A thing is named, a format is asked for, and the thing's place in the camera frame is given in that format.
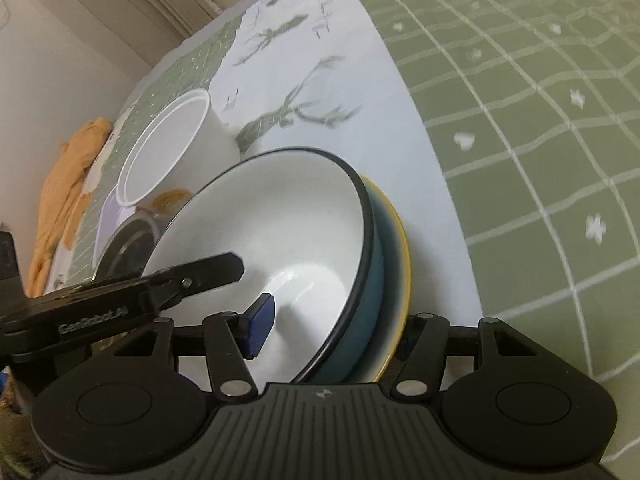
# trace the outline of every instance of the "white heart pattern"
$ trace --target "white heart pattern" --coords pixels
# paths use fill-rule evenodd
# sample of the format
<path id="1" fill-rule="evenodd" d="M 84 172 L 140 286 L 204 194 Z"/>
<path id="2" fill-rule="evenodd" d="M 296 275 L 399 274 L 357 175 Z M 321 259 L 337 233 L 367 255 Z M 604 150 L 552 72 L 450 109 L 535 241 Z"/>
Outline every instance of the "white heart pattern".
<path id="1" fill-rule="evenodd" d="M 474 143 L 476 142 L 476 136 L 474 134 L 458 132 L 453 136 L 453 140 L 456 141 L 463 152 L 468 152 L 474 146 Z"/>

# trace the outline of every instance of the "stack of dishes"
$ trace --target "stack of dishes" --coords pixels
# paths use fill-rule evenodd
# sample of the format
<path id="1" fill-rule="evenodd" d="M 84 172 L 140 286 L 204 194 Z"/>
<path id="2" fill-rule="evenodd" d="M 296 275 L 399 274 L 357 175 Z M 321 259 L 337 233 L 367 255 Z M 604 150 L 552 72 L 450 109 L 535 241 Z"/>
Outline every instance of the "stack of dishes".
<path id="1" fill-rule="evenodd" d="M 242 258 L 244 276 L 165 311 L 177 326 L 242 312 L 269 292 L 276 321 L 246 362 L 260 389 L 380 378 L 408 315 L 411 272 L 398 215 L 373 183 L 310 148 L 249 158 L 187 202 L 143 273 L 225 251 Z M 179 370 L 208 389 L 204 358 L 181 358 Z"/>

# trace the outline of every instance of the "metal screw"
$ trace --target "metal screw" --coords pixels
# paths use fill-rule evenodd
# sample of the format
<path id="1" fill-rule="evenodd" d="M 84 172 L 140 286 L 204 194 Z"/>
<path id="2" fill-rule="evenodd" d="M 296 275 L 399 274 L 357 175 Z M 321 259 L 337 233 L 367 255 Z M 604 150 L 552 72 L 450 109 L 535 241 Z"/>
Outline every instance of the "metal screw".
<path id="1" fill-rule="evenodd" d="M 227 397 L 241 397 L 251 391 L 251 385 L 247 381 L 234 379 L 222 383 L 220 391 Z"/>
<path id="2" fill-rule="evenodd" d="M 396 384 L 396 391 L 405 397 L 417 397 L 418 395 L 425 394 L 427 390 L 428 387 L 426 384 L 414 379 L 408 379 Z"/>

